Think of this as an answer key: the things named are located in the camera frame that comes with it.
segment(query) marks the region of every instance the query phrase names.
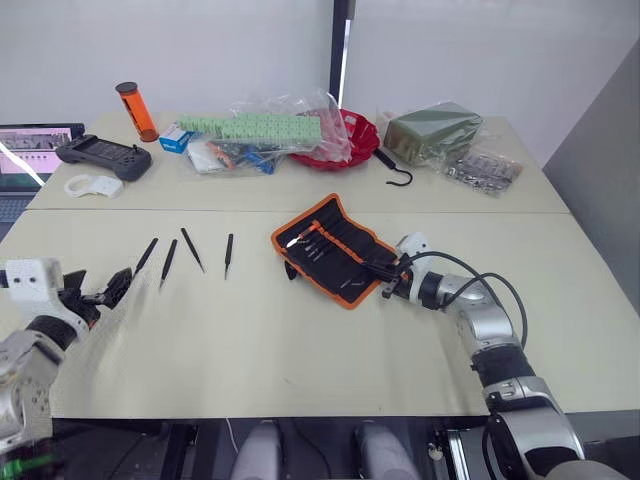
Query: robotic arm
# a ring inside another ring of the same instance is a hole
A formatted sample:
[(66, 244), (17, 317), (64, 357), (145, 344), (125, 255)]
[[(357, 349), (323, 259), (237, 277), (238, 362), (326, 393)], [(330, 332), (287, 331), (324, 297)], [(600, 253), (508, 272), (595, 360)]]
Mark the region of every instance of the robotic arm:
[(97, 305), (113, 309), (131, 284), (131, 269), (116, 273), (107, 289), (82, 295), (86, 271), (62, 275), (53, 259), (12, 260), (0, 271), (25, 330), (0, 343), (0, 454), (30, 447), (52, 435), (49, 389), (65, 351), (81, 342), (100, 318)]
[[(401, 265), (430, 250), (421, 233), (403, 238), (397, 249)], [(486, 281), (478, 276), (439, 275), (429, 263), (428, 256), (416, 258), (409, 271), (397, 272), (383, 296), (393, 293), (432, 310), (443, 309), (455, 320), (471, 368), (482, 382), (490, 412), (484, 437), (492, 439), (502, 475), (508, 480), (554, 475), (625, 478), (604, 465), (584, 461), (580, 440), (545, 381), (529, 365), (507, 313)], [(486, 445), (483, 449), (487, 461)]]

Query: table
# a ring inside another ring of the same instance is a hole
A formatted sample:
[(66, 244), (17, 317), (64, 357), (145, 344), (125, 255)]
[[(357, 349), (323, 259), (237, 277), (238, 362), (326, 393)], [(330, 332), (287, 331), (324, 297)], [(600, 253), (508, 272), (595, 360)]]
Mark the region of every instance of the table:
[[(178, 117), (154, 115), (159, 131)], [(195, 173), (185, 156), (169, 153), (158, 142), (143, 144), (154, 163), (142, 178), (127, 184), (115, 199), (88, 195), (70, 198), (63, 186), (80, 173), (107, 171), (86, 164), (61, 165), (29, 205), (30, 209), (143, 209), (298, 212), (327, 193), (337, 192), (350, 212), (523, 212), (568, 213), (566, 205), (535, 164), (504, 118), (488, 118), (485, 145), (525, 165), (514, 186), (495, 199), (465, 185), (440, 177), (426, 168), (413, 169), (408, 187), (385, 185), (386, 180), (404, 181), (405, 176), (371, 159), (364, 165), (340, 173), (318, 172), (287, 160), (272, 177), (212, 178)], [(124, 144), (140, 141), (123, 111), (102, 115), (89, 133)]]
[[(530, 317), (526, 353), (566, 411), (640, 407), (640, 323), (602, 259), (565, 214), (353, 213), (393, 243), (422, 230), (435, 249), (504, 274)], [(286, 212), (28, 211), (0, 258), (52, 256), (101, 288), (160, 238), (125, 300), (68, 350), (56, 417), (482, 415), (481, 385), (453, 322), (379, 290), (348, 311), (287, 280), (270, 233)], [(186, 227), (203, 275), (180, 241)], [(236, 241), (223, 281), (228, 232)], [(434, 269), (456, 272), (437, 261)], [(506, 291), (498, 290), (508, 298)], [(516, 330), (518, 315), (505, 300)], [(0, 335), (21, 325), (6, 292)]]

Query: tool roll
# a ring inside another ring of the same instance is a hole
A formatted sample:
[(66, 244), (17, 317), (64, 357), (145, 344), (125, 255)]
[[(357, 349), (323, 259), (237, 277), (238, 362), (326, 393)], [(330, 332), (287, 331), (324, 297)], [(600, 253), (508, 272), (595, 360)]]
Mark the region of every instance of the tool roll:
[(351, 220), (332, 193), (271, 235), (285, 258), (289, 278), (296, 273), (345, 308), (355, 308), (380, 283), (373, 265), (391, 265), (394, 249)]

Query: black lid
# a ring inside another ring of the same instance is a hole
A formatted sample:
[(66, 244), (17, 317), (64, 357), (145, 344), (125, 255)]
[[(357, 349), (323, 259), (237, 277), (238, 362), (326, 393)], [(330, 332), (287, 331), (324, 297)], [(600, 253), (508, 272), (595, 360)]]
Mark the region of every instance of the black lid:
[(136, 82), (122, 82), (116, 85), (116, 90), (118, 93), (133, 93), (138, 89), (138, 84)]

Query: green packaging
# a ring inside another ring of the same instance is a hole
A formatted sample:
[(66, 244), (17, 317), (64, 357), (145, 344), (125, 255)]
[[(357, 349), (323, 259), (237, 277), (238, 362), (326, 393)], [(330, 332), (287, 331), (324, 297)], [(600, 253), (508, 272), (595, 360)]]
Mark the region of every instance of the green packaging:
[(384, 146), (410, 165), (442, 172), (469, 151), (481, 125), (480, 115), (442, 103), (391, 120)]

